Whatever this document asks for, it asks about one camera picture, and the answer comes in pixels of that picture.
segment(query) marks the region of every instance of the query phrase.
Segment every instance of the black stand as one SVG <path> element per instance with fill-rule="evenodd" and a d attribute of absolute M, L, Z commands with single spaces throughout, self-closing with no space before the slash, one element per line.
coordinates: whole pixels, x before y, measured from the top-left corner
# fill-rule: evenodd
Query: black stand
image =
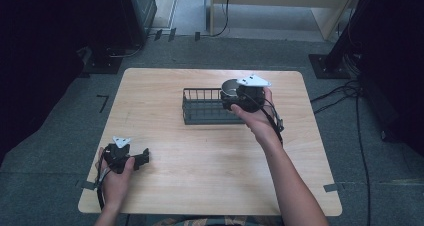
<path fill-rule="evenodd" d="M 330 54 L 309 54 L 309 61 L 318 79 L 350 79 L 349 72 L 341 65 L 339 66 L 340 62 L 329 63 L 332 62 Z"/>
<path fill-rule="evenodd" d="M 91 46 L 91 55 L 84 65 L 84 74 L 117 74 L 122 57 L 110 57 L 103 47 Z"/>
<path fill-rule="evenodd" d="M 121 66 L 122 58 L 99 58 L 91 57 L 84 66 L 83 73 L 88 74 L 117 74 Z"/>
<path fill-rule="evenodd" d="M 359 0 L 348 26 L 343 30 L 342 35 L 328 55 L 309 55 L 309 61 L 318 79 L 350 79 L 349 72 L 341 62 L 347 50 L 352 46 L 354 47 L 351 42 L 352 38 L 355 38 L 356 32 L 361 31 L 361 27 L 364 27 L 360 23 L 360 17 L 365 13 L 370 2 L 371 0 Z"/>

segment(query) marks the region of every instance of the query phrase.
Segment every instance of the dish rack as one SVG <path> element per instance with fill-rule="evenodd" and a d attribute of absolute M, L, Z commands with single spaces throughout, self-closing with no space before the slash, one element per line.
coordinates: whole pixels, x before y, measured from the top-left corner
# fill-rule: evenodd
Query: dish rack
<path fill-rule="evenodd" d="M 244 124 L 243 120 L 223 108 L 220 88 L 184 88 L 183 117 L 186 125 Z"/>

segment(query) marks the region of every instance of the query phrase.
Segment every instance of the person's left hand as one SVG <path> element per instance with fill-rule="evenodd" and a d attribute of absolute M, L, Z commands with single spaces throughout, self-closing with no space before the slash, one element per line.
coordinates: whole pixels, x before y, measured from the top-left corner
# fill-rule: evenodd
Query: person's left hand
<path fill-rule="evenodd" d="M 99 158 L 103 153 L 103 148 L 99 149 Z M 103 196 L 105 199 L 105 208 L 119 212 L 122 204 L 127 196 L 128 188 L 130 186 L 131 174 L 134 171 L 135 158 L 128 158 L 125 163 L 124 171 L 121 174 L 117 174 L 113 171 L 109 172 L 104 178 L 103 182 Z M 101 172 L 107 167 L 105 160 L 102 161 Z"/>

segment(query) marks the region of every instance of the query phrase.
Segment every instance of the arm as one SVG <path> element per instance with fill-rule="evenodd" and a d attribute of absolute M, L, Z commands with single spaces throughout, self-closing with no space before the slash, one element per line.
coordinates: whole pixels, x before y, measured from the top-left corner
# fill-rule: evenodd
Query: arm
<path fill-rule="evenodd" d="M 130 185 L 131 174 L 134 171 L 134 157 L 130 157 L 125 163 L 122 174 L 110 172 L 104 179 L 103 195 L 105 206 L 97 219 L 96 226 L 115 225 L 122 204 L 127 196 Z M 102 162 L 102 170 L 107 167 L 106 162 Z"/>
<path fill-rule="evenodd" d="M 271 90 L 264 88 L 264 92 L 265 98 L 272 103 Z M 321 207 L 299 176 L 264 113 L 248 113 L 235 104 L 231 109 L 243 119 L 264 150 L 286 225 L 328 225 Z"/>

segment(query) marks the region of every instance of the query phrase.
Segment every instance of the forearm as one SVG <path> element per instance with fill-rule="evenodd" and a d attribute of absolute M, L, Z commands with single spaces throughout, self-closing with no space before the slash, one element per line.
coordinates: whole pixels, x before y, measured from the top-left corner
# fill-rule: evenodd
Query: forearm
<path fill-rule="evenodd" d="M 262 142 L 286 225 L 328 225 L 321 207 L 275 137 Z"/>
<path fill-rule="evenodd" d="M 108 207 L 105 205 L 99 218 L 97 218 L 95 226 L 113 226 L 116 225 L 116 219 L 119 215 L 119 209 Z"/>

